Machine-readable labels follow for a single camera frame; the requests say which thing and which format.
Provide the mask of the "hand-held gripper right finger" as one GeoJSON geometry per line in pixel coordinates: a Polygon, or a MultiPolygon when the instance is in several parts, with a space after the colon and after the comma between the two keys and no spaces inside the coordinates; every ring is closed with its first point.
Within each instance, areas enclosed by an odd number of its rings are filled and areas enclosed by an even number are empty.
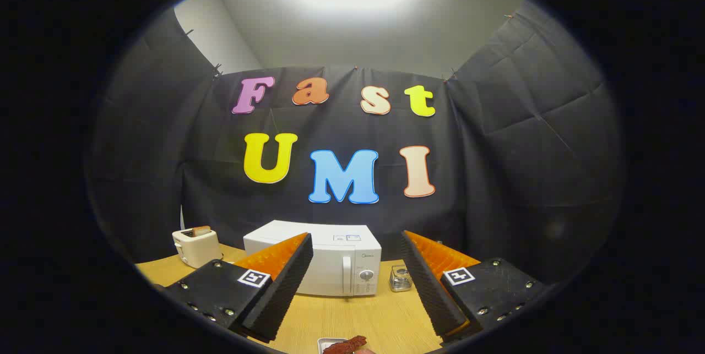
{"type": "Polygon", "coordinates": [[[411,231],[402,259],[431,326],[441,338],[468,338],[516,319],[546,291],[501,257],[484,262],[411,231]]]}

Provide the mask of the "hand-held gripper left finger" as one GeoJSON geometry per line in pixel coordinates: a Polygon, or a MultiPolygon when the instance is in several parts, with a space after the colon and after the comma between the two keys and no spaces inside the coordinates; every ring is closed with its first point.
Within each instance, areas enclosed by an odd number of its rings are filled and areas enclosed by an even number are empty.
{"type": "Polygon", "coordinates": [[[275,340],[313,255],[312,235],[305,232],[234,263],[208,261],[162,292],[212,324],[269,343],[275,340]]]}

